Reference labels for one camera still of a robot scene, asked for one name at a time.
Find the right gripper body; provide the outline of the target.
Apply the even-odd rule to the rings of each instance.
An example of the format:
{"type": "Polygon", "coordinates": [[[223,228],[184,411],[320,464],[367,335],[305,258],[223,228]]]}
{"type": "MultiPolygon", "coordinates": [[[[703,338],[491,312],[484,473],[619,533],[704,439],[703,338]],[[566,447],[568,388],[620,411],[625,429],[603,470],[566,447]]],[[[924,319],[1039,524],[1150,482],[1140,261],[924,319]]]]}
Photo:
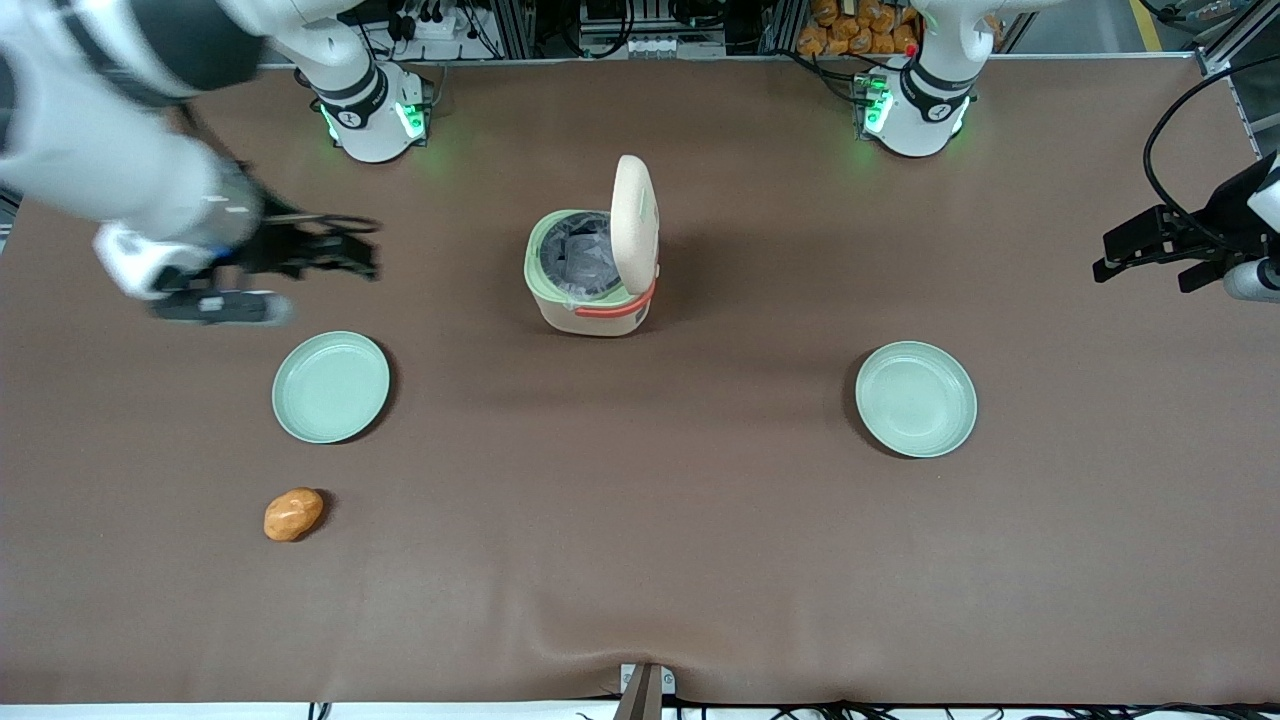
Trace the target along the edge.
{"type": "Polygon", "coordinates": [[[305,237],[280,219],[294,210],[239,163],[219,165],[214,192],[216,265],[298,265],[305,237]]]}

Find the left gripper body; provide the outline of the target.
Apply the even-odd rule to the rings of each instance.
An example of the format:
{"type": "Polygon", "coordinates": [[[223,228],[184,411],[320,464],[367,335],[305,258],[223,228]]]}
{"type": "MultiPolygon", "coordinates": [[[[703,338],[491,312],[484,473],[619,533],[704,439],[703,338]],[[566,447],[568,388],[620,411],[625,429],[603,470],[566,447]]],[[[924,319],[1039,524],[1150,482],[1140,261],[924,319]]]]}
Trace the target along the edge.
{"type": "Polygon", "coordinates": [[[1188,220],[1174,219],[1172,250],[1219,265],[1277,259],[1277,152],[1224,181],[1188,220]]]}

